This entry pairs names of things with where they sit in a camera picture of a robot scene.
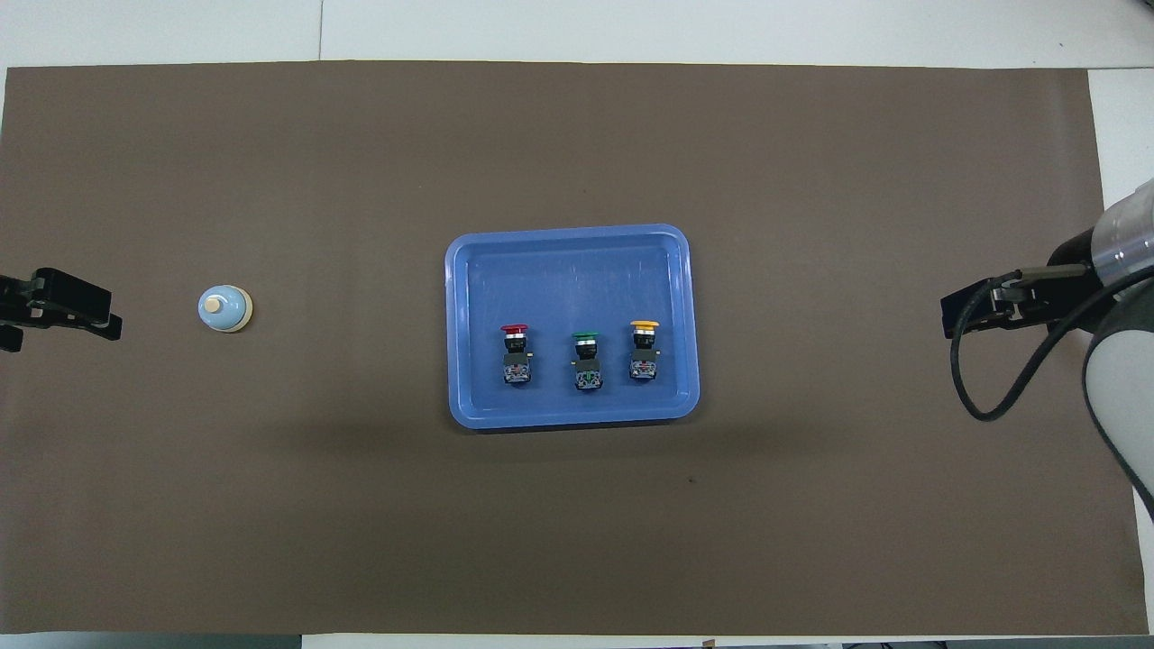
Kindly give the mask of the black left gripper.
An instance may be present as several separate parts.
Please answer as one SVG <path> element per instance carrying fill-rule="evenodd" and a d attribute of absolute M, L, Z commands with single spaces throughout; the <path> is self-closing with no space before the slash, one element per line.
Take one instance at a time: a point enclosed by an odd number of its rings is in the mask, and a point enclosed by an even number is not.
<path fill-rule="evenodd" d="M 55 275 L 54 324 L 83 330 L 99 338 L 119 341 L 123 319 L 111 313 L 112 293 L 87 279 L 58 270 L 36 270 L 29 279 L 1 276 L 1 349 L 18 352 L 23 328 L 32 327 L 33 311 L 42 311 L 50 277 Z M 87 314 L 107 314 L 97 321 Z"/>

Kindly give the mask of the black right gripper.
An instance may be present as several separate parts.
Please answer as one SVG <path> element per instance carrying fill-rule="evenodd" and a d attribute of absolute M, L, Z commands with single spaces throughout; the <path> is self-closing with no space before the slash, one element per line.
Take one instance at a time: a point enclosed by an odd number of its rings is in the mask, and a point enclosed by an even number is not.
<path fill-rule="evenodd" d="M 962 334 L 997 328 L 1003 313 L 1007 315 L 1004 328 L 1054 324 L 1100 288 L 1097 274 L 1084 262 L 1025 268 L 994 279 L 977 279 L 941 299 L 941 331 L 945 338 L 956 337 L 959 328 Z M 977 303 L 966 315 L 965 306 L 973 296 L 977 296 Z"/>

